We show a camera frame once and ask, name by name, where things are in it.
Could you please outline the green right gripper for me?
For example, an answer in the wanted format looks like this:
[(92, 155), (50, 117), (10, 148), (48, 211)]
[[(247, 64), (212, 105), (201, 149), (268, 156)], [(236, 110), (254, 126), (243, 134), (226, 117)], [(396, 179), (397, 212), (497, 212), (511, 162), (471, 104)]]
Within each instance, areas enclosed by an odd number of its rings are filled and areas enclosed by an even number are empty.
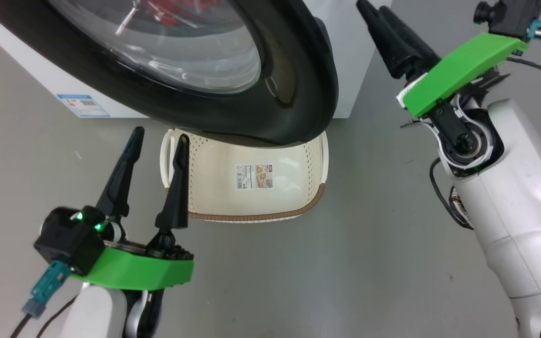
[(518, 38), (481, 33), (441, 60), (391, 8), (376, 8), (367, 0), (358, 0), (356, 8), (392, 78), (409, 77), (415, 52), (419, 67), (431, 69), (396, 96), (400, 106), (412, 117), (422, 116), (438, 101), (445, 101), (513, 52), (524, 52), (528, 48), (528, 43)]

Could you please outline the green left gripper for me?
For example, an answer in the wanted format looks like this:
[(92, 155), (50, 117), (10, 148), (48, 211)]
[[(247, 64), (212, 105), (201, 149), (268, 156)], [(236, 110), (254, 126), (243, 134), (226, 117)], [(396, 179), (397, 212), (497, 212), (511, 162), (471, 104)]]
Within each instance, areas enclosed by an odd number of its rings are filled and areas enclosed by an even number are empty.
[[(141, 156), (145, 129), (133, 129), (96, 208), (105, 216), (126, 217), (128, 196), (135, 163)], [(71, 278), (109, 289), (156, 291), (188, 283), (193, 276), (194, 255), (175, 245), (174, 229), (188, 228), (190, 140), (185, 134), (166, 134), (160, 149), (160, 172), (163, 186), (168, 189), (162, 211), (157, 214), (158, 232), (148, 249), (172, 249), (171, 259), (139, 255), (107, 247), (86, 276), (78, 273)]]

